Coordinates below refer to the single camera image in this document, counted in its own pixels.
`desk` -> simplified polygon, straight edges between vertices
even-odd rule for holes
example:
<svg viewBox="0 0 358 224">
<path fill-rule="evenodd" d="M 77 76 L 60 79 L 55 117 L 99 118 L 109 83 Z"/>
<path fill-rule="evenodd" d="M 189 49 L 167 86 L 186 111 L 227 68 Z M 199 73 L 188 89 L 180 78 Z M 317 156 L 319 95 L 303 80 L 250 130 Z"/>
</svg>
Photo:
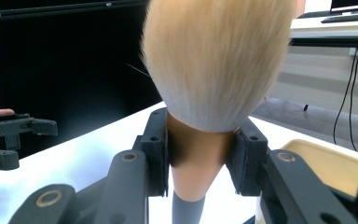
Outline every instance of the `desk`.
<svg viewBox="0 0 358 224">
<path fill-rule="evenodd" d="M 321 23 L 323 19 L 293 20 L 293 46 L 358 47 L 358 21 Z"/>
<path fill-rule="evenodd" d="M 106 176 L 112 158 L 132 148 L 136 135 L 143 134 L 150 112 L 164 107 L 159 103 L 94 132 L 24 158 L 20 168 L 0 171 L 0 223 L 7 223 L 17 208 L 35 190 L 49 184 L 68 184 L 79 191 Z M 304 139 L 323 146 L 358 154 L 283 127 L 251 118 L 277 149 L 292 139 Z M 172 181 L 169 198 L 150 198 L 150 223 L 170 223 Z M 255 213 L 256 199 L 236 195 L 226 167 L 208 191 L 201 223 L 243 223 Z"/>
</svg>

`makeup brush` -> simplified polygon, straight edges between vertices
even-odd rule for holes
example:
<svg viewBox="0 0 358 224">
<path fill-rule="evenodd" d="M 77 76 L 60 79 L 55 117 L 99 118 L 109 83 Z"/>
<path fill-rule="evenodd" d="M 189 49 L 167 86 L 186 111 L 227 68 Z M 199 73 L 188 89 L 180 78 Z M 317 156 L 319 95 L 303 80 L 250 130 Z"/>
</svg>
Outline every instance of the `makeup brush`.
<svg viewBox="0 0 358 224">
<path fill-rule="evenodd" d="M 293 0 L 149 3 L 143 56 L 168 110 L 174 200 L 203 203 L 226 162 L 236 129 L 276 80 L 295 4 Z"/>
</svg>

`metal bolt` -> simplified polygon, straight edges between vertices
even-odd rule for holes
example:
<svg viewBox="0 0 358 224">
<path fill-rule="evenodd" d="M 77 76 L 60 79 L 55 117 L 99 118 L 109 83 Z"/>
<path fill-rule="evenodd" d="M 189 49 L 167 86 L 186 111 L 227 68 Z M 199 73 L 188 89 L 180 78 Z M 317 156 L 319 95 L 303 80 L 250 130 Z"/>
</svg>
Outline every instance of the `metal bolt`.
<svg viewBox="0 0 358 224">
<path fill-rule="evenodd" d="M 278 159 L 280 159 L 281 161 L 287 161 L 287 162 L 292 162 L 292 161 L 296 160 L 296 158 L 292 154 L 287 153 L 287 152 L 278 153 Z"/>
<path fill-rule="evenodd" d="M 59 202 L 61 198 L 62 198 L 62 192 L 57 189 L 53 189 L 40 195 L 37 198 L 35 204 L 38 207 L 49 207 Z"/>
</svg>

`computer monitor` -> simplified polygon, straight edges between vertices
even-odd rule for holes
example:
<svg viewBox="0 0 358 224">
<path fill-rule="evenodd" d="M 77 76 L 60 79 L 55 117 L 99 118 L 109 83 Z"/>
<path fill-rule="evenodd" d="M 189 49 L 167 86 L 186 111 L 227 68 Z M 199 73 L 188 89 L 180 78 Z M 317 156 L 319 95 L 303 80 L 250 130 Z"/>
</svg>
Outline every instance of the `computer monitor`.
<svg viewBox="0 0 358 224">
<path fill-rule="evenodd" d="M 353 12 L 358 11 L 358 0 L 332 0 L 332 12 Z"/>
</svg>

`black wall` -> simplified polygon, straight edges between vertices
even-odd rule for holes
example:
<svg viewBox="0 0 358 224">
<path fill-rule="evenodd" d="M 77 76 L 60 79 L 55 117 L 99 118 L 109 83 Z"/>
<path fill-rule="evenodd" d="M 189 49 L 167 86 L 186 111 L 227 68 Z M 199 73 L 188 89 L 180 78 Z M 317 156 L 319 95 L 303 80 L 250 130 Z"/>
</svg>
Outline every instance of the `black wall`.
<svg viewBox="0 0 358 224">
<path fill-rule="evenodd" d="M 139 42 L 145 6 L 0 21 L 0 108 L 54 119 L 59 136 L 21 135 L 21 157 L 160 101 Z"/>
</svg>

